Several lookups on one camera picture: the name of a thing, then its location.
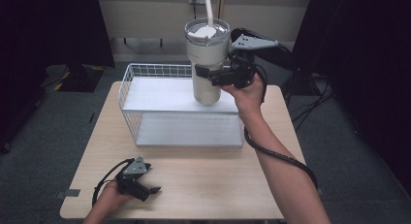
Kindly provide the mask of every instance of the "gray carpet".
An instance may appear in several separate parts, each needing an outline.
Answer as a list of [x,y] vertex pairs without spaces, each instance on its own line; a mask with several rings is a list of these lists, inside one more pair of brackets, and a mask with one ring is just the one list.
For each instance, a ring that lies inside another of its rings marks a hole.
[[[43,103],[11,141],[12,151],[0,155],[0,223],[79,223],[59,216],[63,201],[55,194],[69,188],[111,85],[122,80],[127,65],[118,62],[116,69],[107,69],[93,93],[47,88]],[[62,70],[64,66],[50,67],[49,80]],[[290,111],[315,99],[293,97]],[[336,99],[317,107],[297,134],[324,191],[321,197],[332,223],[411,223],[409,197],[380,157],[357,137]]]

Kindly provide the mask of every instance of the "wooden table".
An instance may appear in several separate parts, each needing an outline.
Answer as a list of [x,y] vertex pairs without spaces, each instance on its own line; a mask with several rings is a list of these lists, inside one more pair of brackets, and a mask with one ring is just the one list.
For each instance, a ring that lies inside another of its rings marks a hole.
[[[142,202],[133,200],[113,219],[278,219],[282,214],[271,196],[255,150],[221,147],[137,147],[118,106],[120,82],[110,90],[60,214],[83,219],[91,209],[94,187],[117,163],[143,156],[152,165],[139,179],[146,187],[161,186]],[[300,145],[277,86],[270,85],[262,110],[270,128],[304,162]]]

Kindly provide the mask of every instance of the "person's right hand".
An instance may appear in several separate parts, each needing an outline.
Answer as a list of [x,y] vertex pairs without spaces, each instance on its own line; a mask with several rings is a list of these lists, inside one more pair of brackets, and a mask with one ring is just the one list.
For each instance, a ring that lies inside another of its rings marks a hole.
[[261,101],[264,85],[260,77],[255,74],[251,84],[244,88],[236,88],[233,85],[221,86],[221,89],[230,93],[236,100],[238,114],[242,121],[262,116]]

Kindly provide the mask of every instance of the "wire basket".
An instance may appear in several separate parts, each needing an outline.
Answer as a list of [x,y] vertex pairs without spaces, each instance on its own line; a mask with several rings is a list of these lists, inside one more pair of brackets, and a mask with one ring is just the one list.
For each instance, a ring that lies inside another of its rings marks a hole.
[[[182,107],[184,102],[177,108],[178,102],[170,105],[164,102],[161,109],[151,108],[150,104],[156,102],[155,95],[142,90],[167,84],[171,85],[168,90],[173,90],[174,86],[182,86],[180,90],[192,89],[191,73],[191,65],[133,63],[127,67],[118,102],[136,145],[242,146],[242,123],[230,95],[221,101],[222,104],[230,103],[227,109],[199,105],[190,91],[183,97],[190,100],[188,103],[196,104],[194,109]],[[168,96],[178,97],[181,92],[176,93]],[[142,108],[142,100],[147,102],[148,108]],[[133,102],[138,103],[137,108],[130,105]]]

